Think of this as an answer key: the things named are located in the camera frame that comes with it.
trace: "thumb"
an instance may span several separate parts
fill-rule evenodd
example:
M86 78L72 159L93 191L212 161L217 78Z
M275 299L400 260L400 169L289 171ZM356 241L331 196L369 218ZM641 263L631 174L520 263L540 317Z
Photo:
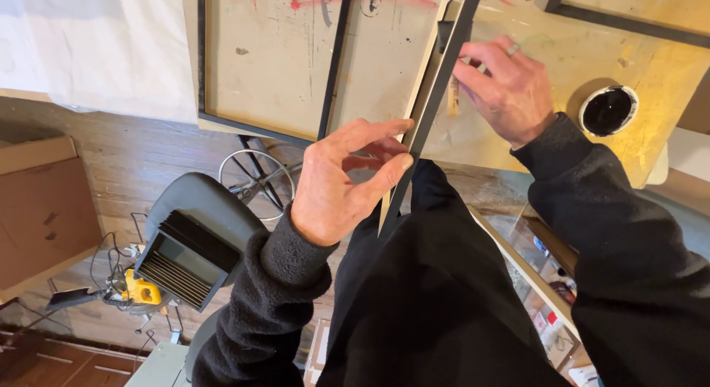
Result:
M382 165L375 176L372 176L372 179L355 186L353 193L363 201L372 203L372 207L375 207L377 201L380 201L385 193L397 185L413 162L414 158L406 152L392 157L385 165Z

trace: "paint-stained table surface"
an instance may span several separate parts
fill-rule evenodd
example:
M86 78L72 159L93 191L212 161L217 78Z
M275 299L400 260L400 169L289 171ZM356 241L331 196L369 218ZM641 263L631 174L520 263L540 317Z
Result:
M185 0L187 8L190 0ZM624 84L640 97L637 118L613 137L596 138L620 157L642 187L682 111L710 65L710 50L602 27L553 14L547 0L482 0L472 40L508 34L544 62L555 110L577 117L598 88ZM710 34L710 0L564 0ZM439 0L355 0L337 88L332 129L355 117L404 114ZM272 128L315 137L340 0L215 0L209 34L215 47L208 108ZM192 33L195 41L196 29ZM442 101L424 156L525 171L509 144L461 99L448 118ZM200 120L201 128L237 129Z

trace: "wooden floor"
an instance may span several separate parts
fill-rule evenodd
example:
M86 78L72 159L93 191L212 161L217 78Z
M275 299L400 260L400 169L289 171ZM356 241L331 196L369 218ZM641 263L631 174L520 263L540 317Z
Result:
M44 102L0 98L0 140L17 143L58 135L74 137L94 192L99 221L104 233L116 232L116 243L120 248L126 247L128 243L139 242L130 212L147 213L164 188L186 172L203 172L216 177L222 160L241 148L234 135L204 131L193 125L102 112L76 113ZM273 155L288 165L302 159L301 147L271 139L265 139L265 144ZM442 167L464 201L473 204L482 213L492 215L492 219L501 228L505 228L506 224L512 225L525 205L526 199L519 188L521 183L516 178L522 177L522 184L525 184L526 176L477 166L442 164ZM255 199L250 207L258 215L265 215L269 204L256 200L259 199ZM405 199L402 212L408 211L408 199ZM273 229L275 221L265 224ZM143 233L142 222L139 227ZM328 260L333 274L348 242L349 237L343 240L338 251ZM126 258L121 258L121 261L129 263ZM92 286L90 267L91 258L87 258L56 275L53 280L60 291ZM105 250L96 256L92 272L97 280L103 280L109 274ZM22 294L21 300L28 307L42 312L49 297L49 286L42 283ZM185 337L190 339L204 319L228 300L229 288L223 288L201 314L181 305ZM331 289L315 301L315 319L330 319L332 309ZM6 323L28 324L34 319L37 319L35 314L16 304L0 312L0 321ZM138 335L134 332L142 319L122 313L102 302L90 302L61 310L51 319L54 322L45 320L36 327L135 348L146 343L145 333ZM170 320L173 327L177 327L173 308ZM303 333L302 358L310 347L314 325L315 321L312 321ZM155 316L143 331L148 329L155 332L158 341L170 339L168 323L162 315ZM146 348L152 349L152 343Z

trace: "ring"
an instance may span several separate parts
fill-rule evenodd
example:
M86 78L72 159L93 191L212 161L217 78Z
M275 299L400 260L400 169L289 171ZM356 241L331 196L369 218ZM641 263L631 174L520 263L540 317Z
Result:
M515 52L516 52L519 48L520 48L520 45L519 45L518 43L513 43L513 45L510 46L510 48L506 51L506 54L510 57L510 56L512 56L513 54L515 54Z

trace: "black sleeve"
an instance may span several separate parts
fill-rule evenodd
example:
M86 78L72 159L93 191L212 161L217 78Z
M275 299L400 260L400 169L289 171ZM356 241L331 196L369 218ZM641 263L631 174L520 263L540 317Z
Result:
M293 359L313 301L332 281L326 259L336 247L302 237L293 228L290 206L270 236L255 235L217 331L197 357L193 384L302 386Z
M562 112L512 154L533 208L580 252L572 318L605 386L710 386L710 266L675 219Z

